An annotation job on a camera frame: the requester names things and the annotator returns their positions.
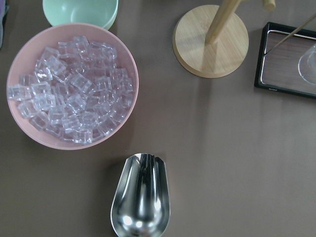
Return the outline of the steel ice scoop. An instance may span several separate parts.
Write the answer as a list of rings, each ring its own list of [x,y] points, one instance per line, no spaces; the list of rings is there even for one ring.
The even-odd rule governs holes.
[[[138,153],[126,159],[111,206],[111,224],[119,237],[160,237],[170,218],[165,162]]]

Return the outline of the wooden cup tree stand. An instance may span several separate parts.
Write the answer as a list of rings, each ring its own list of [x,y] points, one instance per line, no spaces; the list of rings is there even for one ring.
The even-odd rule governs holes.
[[[207,4],[185,13],[177,22],[172,45],[179,63],[202,78],[220,78],[240,67],[249,48],[247,28],[236,10],[239,0]]]

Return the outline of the green bowl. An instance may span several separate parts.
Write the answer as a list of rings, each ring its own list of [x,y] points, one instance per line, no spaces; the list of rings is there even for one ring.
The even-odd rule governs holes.
[[[43,0],[44,15],[51,26],[87,23],[108,30],[114,23],[117,0]]]

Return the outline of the black glass tray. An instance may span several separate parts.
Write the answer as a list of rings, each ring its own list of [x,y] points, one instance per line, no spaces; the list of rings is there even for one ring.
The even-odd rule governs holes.
[[[254,86],[315,98],[316,85],[305,81],[299,73],[300,58],[316,43],[315,31],[302,29],[272,52],[267,52],[294,29],[294,27],[273,22],[268,22],[264,26]]]

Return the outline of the upside-down wine glass upper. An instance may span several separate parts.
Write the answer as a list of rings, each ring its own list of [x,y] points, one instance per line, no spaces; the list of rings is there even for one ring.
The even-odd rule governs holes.
[[[301,78],[312,84],[316,84],[316,45],[310,47],[299,59],[298,72]]]

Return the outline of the grey folded cloth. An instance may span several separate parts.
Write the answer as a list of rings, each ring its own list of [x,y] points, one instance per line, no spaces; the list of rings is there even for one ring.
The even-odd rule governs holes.
[[[3,28],[4,28],[4,18],[8,12],[9,6],[6,4],[6,0],[0,0],[0,47],[2,47],[3,42]]]

